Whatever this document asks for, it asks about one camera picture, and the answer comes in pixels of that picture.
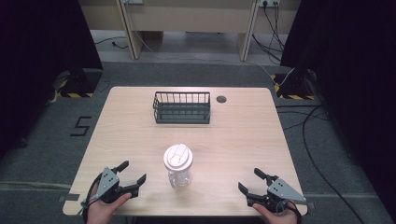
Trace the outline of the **clear bottle with white lid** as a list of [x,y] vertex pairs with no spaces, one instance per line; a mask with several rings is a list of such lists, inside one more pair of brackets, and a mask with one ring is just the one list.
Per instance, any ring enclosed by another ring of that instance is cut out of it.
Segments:
[[187,187],[191,182],[193,154],[184,144],[173,145],[163,154],[163,164],[173,189]]

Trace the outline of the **black curtain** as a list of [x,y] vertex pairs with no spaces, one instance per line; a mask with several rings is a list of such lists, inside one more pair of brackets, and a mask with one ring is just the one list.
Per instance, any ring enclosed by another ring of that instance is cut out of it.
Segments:
[[346,139],[396,221],[396,0],[300,0],[282,64],[311,69]]
[[62,72],[102,67],[78,0],[0,0],[0,160]]

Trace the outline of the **person's left hand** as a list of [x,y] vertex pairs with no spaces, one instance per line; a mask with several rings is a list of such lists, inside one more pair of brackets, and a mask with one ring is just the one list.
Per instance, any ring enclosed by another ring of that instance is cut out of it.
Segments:
[[113,203],[96,201],[90,205],[86,224],[109,224],[114,213],[131,199],[131,193],[120,196]]

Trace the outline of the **person's right hand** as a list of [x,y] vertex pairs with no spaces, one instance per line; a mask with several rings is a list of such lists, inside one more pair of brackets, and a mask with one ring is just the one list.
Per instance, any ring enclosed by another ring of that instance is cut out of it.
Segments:
[[287,210],[285,213],[279,216],[270,212],[263,205],[258,203],[254,203],[252,207],[261,215],[263,215],[269,224],[297,224],[298,222],[297,215],[290,210]]

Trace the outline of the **black base with hazard stripes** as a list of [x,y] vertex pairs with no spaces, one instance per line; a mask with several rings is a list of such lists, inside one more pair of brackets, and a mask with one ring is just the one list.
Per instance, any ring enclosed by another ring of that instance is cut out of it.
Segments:
[[101,70],[81,69],[67,75],[57,90],[57,96],[63,98],[93,97],[102,76]]
[[304,76],[293,74],[293,69],[287,73],[271,75],[276,96],[281,99],[314,100],[315,96]]

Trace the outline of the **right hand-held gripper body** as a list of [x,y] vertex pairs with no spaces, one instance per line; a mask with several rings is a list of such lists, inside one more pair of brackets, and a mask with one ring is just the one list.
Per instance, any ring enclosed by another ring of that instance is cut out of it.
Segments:
[[276,175],[259,175],[259,177],[266,181],[267,192],[264,195],[247,192],[248,206],[257,203],[272,213],[281,214],[288,208],[288,202],[297,204],[307,203],[305,196],[291,187],[282,178]]

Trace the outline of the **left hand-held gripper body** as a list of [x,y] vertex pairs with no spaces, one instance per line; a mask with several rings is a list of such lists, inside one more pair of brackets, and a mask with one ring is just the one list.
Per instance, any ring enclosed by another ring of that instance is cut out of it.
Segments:
[[81,206],[89,208],[92,203],[98,200],[104,203],[113,203],[126,193],[131,193],[131,197],[135,198],[138,196],[139,189],[122,187],[117,174],[114,174],[110,168],[105,167],[104,171],[94,179],[87,198],[81,203]]

